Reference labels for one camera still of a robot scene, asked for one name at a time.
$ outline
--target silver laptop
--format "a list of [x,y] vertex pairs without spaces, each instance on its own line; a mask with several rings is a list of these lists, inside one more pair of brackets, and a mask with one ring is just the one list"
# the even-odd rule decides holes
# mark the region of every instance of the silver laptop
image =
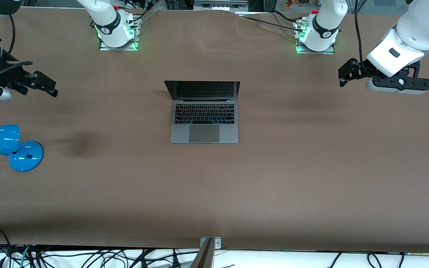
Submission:
[[239,81],[174,81],[172,144],[237,144]]

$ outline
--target brown tabletop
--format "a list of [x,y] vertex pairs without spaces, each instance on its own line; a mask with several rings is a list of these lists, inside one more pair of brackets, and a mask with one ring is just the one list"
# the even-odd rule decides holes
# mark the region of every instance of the brown tabletop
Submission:
[[[45,153],[27,173],[0,156],[12,243],[429,251],[429,91],[340,88],[338,68],[358,57],[353,16],[333,56],[296,54],[289,30],[222,11],[157,12],[124,52],[98,51],[85,10],[14,20],[12,54],[60,93],[0,102],[0,125]],[[396,20],[359,17],[364,55]],[[0,18],[3,48],[10,35]],[[239,144],[170,144],[165,79],[241,81]]]

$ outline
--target blue lamp base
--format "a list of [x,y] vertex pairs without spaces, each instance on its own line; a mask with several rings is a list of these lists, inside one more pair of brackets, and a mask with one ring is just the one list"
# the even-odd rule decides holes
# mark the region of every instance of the blue lamp base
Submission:
[[18,144],[18,148],[9,156],[9,165],[18,172],[27,172],[36,168],[42,161],[44,151],[35,141]]

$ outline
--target laptop trackpad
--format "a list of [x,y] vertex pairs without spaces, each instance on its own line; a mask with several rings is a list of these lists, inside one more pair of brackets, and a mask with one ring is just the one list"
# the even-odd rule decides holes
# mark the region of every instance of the laptop trackpad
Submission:
[[192,124],[189,142],[219,143],[219,125]]

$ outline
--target blue lamp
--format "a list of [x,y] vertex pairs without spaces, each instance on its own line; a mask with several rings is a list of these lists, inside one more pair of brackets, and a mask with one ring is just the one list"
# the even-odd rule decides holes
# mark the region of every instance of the blue lamp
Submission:
[[16,124],[0,127],[0,154],[9,156],[9,165],[18,172],[33,170],[42,160],[44,151],[35,141],[19,143],[19,127]]

